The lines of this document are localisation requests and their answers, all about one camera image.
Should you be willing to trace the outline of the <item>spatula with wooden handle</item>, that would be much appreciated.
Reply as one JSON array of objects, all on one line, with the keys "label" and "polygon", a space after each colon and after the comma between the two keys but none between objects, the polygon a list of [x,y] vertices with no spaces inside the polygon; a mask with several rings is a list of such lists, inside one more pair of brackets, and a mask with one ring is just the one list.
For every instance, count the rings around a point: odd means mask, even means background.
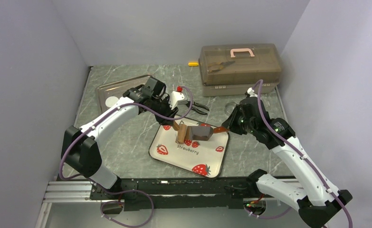
[{"label": "spatula with wooden handle", "polygon": [[213,134],[227,132],[228,129],[220,127],[211,127],[211,126],[188,126],[187,133],[188,139],[195,141],[208,141]]}]

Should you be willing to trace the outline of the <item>wooden rolling pin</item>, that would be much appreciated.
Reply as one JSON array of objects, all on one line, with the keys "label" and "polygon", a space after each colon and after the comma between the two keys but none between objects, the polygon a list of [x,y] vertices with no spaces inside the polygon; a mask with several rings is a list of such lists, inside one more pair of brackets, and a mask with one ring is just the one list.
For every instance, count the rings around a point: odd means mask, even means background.
[{"label": "wooden rolling pin", "polygon": [[186,132],[188,128],[187,125],[183,121],[180,121],[180,123],[173,121],[172,127],[176,131],[175,142],[177,144],[184,144],[184,140],[185,140]]}]

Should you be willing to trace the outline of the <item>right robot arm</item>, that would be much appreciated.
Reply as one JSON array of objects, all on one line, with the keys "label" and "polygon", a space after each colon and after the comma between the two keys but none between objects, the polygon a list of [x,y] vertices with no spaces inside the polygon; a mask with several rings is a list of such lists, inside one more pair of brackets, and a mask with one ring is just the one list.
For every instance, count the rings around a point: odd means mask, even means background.
[{"label": "right robot arm", "polygon": [[294,187],[257,169],[247,177],[248,195],[258,197],[263,193],[277,198],[297,211],[311,228],[325,227],[340,210],[346,210],[353,198],[351,193],[336,187],[319,171],[292,127],[282,118],[270,118],[260,99],[241,100],[222,127],[239,135],[253,135],[287,165],[302,186]]}]

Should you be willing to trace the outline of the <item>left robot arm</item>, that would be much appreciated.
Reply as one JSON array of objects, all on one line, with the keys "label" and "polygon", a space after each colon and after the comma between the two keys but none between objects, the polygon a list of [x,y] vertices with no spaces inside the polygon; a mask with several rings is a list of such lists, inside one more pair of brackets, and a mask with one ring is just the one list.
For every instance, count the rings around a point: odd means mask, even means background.
[{"label": "left robot arm", "polygon": [[145,84],[125,91],[118,101],[91,122],[76,128],[70,126],[63,137],[61,165],[67,164],[79,175],[102,186],[102,193],[116,199],[122,189],[122,180],[108,169],[102,160],[99,146],[124,123],[149,111],[160,124],[170,124],[177,108],[171,108],[169,97],[164,97],[166,84],[154,77]]}]

